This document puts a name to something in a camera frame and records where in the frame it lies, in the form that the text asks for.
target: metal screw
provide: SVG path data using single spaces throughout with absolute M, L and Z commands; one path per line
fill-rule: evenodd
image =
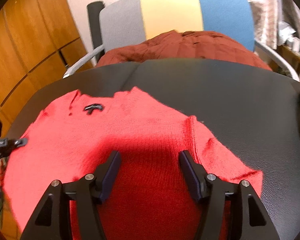
M 87 174 L 86 176 L 85 176 L 85 179 L 86 180 L 92 180 L 94 178 L 94 175 L 93 174 Z
M 210 173 L 210 174 L 207 175 L 207 179 L 208 180 L 215 180 L 216 179 L 216 175 Z
M 242 184 L 242 186 L 245 186 L 245 187 L 248 187 L 250 185 L 249 181 L 247 181 L 247 180 L 243 180 L 241 182 L 241 184 Z
M 57 179 L 51 182 L 51 185 L 52 185 L 53 187 L 56 187 L 56 186 L 58 186 L 59 184 L 60 184 L 60 181 L 58 181 Z

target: yellow fabric panel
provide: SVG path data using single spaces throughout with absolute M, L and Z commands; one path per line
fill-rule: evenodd
M 199 0 L 140 0 L 146 39 L 171 30 L 202 31 Z

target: wooden cabinet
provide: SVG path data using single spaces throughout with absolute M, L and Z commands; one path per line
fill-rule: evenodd
M 38 2 L 57 49 L 80 37 L 66 0 L 38 0 Z
M 67 46 L 65 46 L 63 49 L 61 49 L 61 53 L 67 62 L 69 66 L 72 66 L 74 63 L 76 63 L 79 59 L 84 57 L 87 54 L 87 51 L 83 45 L 83 42 L 81 39 L 78 39 Z M 89 61 L 85 63 L 78 71 L 83 71 L 92 68 L 92 63 Z
M 8 0 L 7 27 L 28 71 L 55 51 L 37 0 Z
M 0 11 L 2 135 L 35 92 L 85 54 L 67 0 L 8 0 Z
M 35 92 L 37 92 L 37 89 L 34 87 L 29 77 L 26 77 L 24 80 L 22 80 L 21 83 L 15 88 L 4 105 L 1 107 L 1 111 L 11 123 Z
M 0 105 L 11 90 L 26 75 L 12 46 L 0 11 Z
M 29 73 L 29 78 L 36 89 L 39 90 L 61 79 L 65 72 L 66 68 L 59 53 L 56 52 Z

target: chair backrest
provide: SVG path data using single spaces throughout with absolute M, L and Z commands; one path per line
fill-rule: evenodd
M 254 49 L 247 0 L 119 0 L 100 12 L 100 28 L 105 51 L 171 30 L 216 31 Z

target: black logo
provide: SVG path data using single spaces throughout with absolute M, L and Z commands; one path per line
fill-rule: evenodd
M 101 105 L 101 104 L 88 105 L 83 109 L 83 111 L 88 111 L 87 114 L 92 114 L 93 110 L 96 110 L 96 109 L 102 111 L 103 105 Z

